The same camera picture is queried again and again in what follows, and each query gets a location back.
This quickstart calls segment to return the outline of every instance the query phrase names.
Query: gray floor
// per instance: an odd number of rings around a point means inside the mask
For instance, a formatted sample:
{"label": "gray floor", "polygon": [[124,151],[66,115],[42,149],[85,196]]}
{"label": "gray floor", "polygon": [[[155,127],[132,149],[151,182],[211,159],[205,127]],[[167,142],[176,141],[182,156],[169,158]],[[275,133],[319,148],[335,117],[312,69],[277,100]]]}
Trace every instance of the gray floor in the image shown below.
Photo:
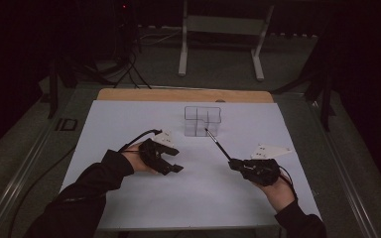
{"label": "gray floor", "polygon": [[[155,30],[171,34],[175,30]],[[136,67],[143,78],[157,87],[192,87],[236,90],[270,90],[297,78],[316,39],[291,40],[269,37],[261,52],[266,79],[255,79],[250,58],[250,41],[224,42],[216,36],[191,36],[188,73],[178,76],[180,38],[142,39],[143,51],[136,54]],[[139,77],[132,78],[140,85]],[[126,77],[119,87],[131,87]],[[0,197],[5,191],[24,195],[47,168],[59,160],[78,140],[88,109],[103,86],[82,80],[76,89],[61,88],[61,109],[55,120],[47,119],[49,105],[37,102],[0,141]],[[279,104],[294,145],[314,191],[317,207],[328,237],[381,237],[381,178],[354,125],[332,95],[335,116],[329,119],[330,133],[318,123],[317,109],[301,96],[305,85],[291,93],[274,96]],[[78,120],[73,132],[55,131],[59,118]],[[28,179],[19,190],[7,190],[25,159],[35,158]],[[17,215],[13,237],[21,237],[29,224],[61,187],[70,156],[42,178],[26,197]],[[7,201],[7,208],[19,203]],[[0,237],[6,237],[14,209],[0,210]],[[129,237],[278,237],[279,228],[244,230],[131,232]],[[98,231],[95,237],[116,237],[115,232]]]}

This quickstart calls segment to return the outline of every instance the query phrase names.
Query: person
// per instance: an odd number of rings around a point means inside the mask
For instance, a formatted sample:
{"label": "person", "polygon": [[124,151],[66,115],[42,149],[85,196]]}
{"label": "person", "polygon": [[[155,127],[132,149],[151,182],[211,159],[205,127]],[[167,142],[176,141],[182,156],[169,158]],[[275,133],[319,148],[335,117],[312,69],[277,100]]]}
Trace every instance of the person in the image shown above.
{"label": "person", "polygon": [[[45,211],[31,224],[25,238],[36,237],[93,237],[103,214],[109,190],[120,188],[124,177],[135,172],[157,172],[141,160],[139,144],[125,152],[107,151],[101,163],[89,166],[74,182],[67,186]],[[288,184],[279,178],[269,186],[259,187],[278,212],[277,221],[288,237],[325,237],[325,228],[315,215],[305,215],[298,206]]]}

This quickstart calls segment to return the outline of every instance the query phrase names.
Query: black jacket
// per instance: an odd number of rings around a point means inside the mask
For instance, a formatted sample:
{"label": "black jacket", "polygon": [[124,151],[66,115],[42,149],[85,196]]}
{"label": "black jacket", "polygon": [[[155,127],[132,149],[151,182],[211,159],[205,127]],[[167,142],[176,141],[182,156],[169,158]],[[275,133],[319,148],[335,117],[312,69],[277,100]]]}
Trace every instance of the black jacket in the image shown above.
{"label": "black jacket", "polygon": [[[101,163],[88,167],[66,187],[30,226],[24,237],[93,237],[106,204],[105,193],[118,189],[124,177],[134,174],[120,153],[107,151]],[[276,215],[289,237],[325,237],[323,223],[305,215],[293,202]]]}

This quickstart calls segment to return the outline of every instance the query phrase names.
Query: transparent box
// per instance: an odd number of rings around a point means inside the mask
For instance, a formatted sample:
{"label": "transparent box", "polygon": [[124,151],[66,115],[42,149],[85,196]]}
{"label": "transparent box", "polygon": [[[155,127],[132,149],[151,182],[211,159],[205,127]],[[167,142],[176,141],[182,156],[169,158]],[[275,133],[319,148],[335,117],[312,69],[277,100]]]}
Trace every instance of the transparent box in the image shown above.
{"label": "transparent box", "polygon": [[221,108],[219,107],[185,107],[185,136],[206,137],[205,128],[213,136],[217,136],[221,123]]}

